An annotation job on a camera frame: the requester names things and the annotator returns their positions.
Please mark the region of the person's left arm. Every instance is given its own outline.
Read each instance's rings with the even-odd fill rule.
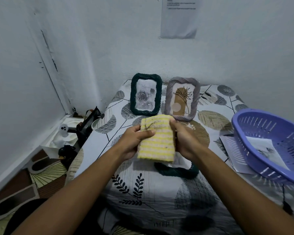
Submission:
[[[139,125],[128,128],[113,147],[36,209],[13,235],[73,234],[121,163],[134,156],[142,139],[155,134],[139,129]]]

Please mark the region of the yellow striped cloth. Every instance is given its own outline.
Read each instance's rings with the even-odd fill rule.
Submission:
[[[169,120],[170,115],[156,115],[142,119],[140,130],[156,130],[151,138],[141,141],[137,158],[173,162],[175,155],[173,131]]]

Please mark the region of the green picture frame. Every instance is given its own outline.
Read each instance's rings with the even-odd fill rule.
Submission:
[[[154,80],[156,82],[156,96],[155,96],[155,105],[153,110],[138,110],[136,108],[136,94],[137,94],[137,81],[138,80]],[[132,78],[131,83],[131,97],[130,97],[130,109],[135,115],[146,115],[154,116],[157,115],[160,110],[161,104],[161,91],[162,91],[162,79],[157,74],[142,74],[137,73]]]

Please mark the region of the table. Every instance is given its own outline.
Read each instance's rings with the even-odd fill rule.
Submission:
[[[113,146],[128,127],[140,124],[145,117],[136,116],[129,109],[130,91],[131,80],[127,80],[107,107],[104,119],[72,162],[67,183]],[[163,85],[161,112],[164,110],[165,93],[166,85]],[[191,122],[185,124],[194,130],[202,144],[231,167],[219,137],[233,132],[232,116],[247,106],[224,85],[201,86],[200,94],[198,112]],[[282,205],[280,185],[259,175],[239,175],[269,199]],[[201,173],[193,180],[162,176],[153,162],[134,157],[118,168],[103,194],[111,207],[128,215],[130,222],[142,228],[169,234],[243,234]],[[285,198],[294,211],[293,186],[285,187]]]

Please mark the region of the hand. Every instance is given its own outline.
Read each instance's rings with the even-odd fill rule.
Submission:
[[[138,144],[145,138],[155,135],[155,130],[139,131],[140,125],[132,126],[126,129],[119,141],[114,145],[121,153],[122,159],[129,160],[137,152]]]
[[[199,150],[204,148],[193,134],[192,129],[177,122],[170,120],[173,132],[177,131],[176,151],[179,152],[187,160],[194,161]]]

